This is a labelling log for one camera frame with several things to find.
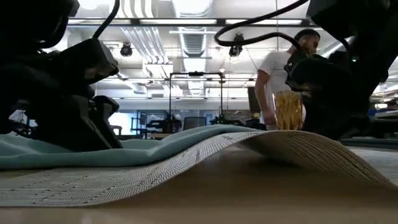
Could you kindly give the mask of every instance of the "light blue fabric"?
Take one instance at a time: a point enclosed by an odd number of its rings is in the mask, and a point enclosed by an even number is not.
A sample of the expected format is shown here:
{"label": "light blue fabric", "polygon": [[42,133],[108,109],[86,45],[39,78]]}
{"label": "light blue fabric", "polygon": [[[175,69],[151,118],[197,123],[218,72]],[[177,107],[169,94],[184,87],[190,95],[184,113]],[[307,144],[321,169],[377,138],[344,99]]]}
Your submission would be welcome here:
{"label": "light blue fabric", "polygon": [[141,166],[170,158],[212,136],[247,131],[257,130],[232,125],[204,126],[161,141],[132,139],[122,142],[124,149],[91,152],[71,152],[42,141],[0,135],[0,169]]}

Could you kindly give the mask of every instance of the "white t-shirt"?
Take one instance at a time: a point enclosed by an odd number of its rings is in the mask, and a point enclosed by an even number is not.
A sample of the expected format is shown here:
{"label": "white t-shirt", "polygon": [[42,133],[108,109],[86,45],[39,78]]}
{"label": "white t-shirt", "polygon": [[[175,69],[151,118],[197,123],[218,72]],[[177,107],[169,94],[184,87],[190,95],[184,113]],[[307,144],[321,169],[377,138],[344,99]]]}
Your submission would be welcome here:
{"label": "white t-shirt", "polygon": [[[265,85],[265,93],[268,108],[274,113],[274,99],[273,94],[279,91],[291,90],[288,85],[285,84],[287,78],[287,72],[284,70],[284,66],[287,64],[291,54],[287,52],[271,52],[264,59],[263,63],[259,67],[259,70],[266,72],[270,79]],[[274,126],[267,126],[268,129],[275,129]]]}

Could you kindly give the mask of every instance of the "short hair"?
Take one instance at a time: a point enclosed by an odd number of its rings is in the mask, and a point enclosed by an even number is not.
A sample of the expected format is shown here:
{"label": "short hair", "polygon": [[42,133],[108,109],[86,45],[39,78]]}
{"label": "short hair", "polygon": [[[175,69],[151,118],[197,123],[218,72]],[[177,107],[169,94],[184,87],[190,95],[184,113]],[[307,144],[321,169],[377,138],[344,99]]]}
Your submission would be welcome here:
{"label": "short hair", "polygon": [[304,29],[301,30],[300,32],[298,32],[296,34],[296,36],[294,36],[294,39],[299,41],[303,36],[305,35],[315,35],[317,36],[319,39],[321,39],[321,35],[314,29]]}

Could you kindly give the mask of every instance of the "cup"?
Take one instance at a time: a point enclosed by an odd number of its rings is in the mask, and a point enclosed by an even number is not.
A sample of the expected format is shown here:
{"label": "cup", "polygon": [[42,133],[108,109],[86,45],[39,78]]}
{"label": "cup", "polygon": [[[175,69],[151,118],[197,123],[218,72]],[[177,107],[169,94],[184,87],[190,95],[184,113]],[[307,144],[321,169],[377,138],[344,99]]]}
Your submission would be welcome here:
{"label": "cup", "polygon": [[303,103],[299,93],[279,91],[273,94],[278,130],[299,130],[303,126]]}

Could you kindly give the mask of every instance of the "black machine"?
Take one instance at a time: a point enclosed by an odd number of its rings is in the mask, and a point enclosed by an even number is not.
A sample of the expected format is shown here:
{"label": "black machine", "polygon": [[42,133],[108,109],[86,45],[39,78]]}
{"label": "black machine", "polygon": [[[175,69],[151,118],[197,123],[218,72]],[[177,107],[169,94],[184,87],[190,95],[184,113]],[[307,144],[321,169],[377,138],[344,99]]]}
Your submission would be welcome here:
{"label": "black machine", "polygon": [[[296,47],[285,66],[286,83],[293,91],[302,92],[307,110],[304,131],[340,139],[372,125],[380,126],[367,117],[369,97],[380,82],[386,81],[388,69],[398,56],[397,1],[311,0],[308,19],[346,48],[330,58],[307,55],[296,40],[279,32],[242,41],[219,39],[229,30],[281,15],[307,1],[299,0],[265,16],[224,27],[215,40],[232,47],[281,37]],[[350,44],[345,40],[348,37],[354,38]]]}
{"label": "black machine", "polygon": [[[337,139],[368,124],[369,97],[398,55],[398,10],[394,1],[311,0],[309,19],[324,28],[348,49],[336,53],[333,60],[306,55],[299,44],[281,33],[271,33],[249,40],[225,42],[218,38],[244,24],[270,19],[301,6],[296,3],[265,16],[233,24],[215,36],[222,46],[244,46],[271,37],[282,37],[298,51],[289,60],[287,83],[295,91],[306,92],[305,131]],[[108,123],[119,105],[105,96],[94,97],[90,84],[118,73],[111,52],[98,36],[114,19],[120,0],[93,38],[63,52],[46,54],[42,49],[60,42],[68,24],[79,8],[77,0],[9,1],[2,7],[0,19],[0,133],[15,127],[10,114],[23,106],[27,116],[38,126],[28,138],[38,139],[73,151],[92,151],[122,147]],[[18,19],[14,19],[18,10]],[[348,45],[344,38],[355,36]],[[350,95],[344,100],[335,92]],[[61,116],[63,126],[55,120]]]}

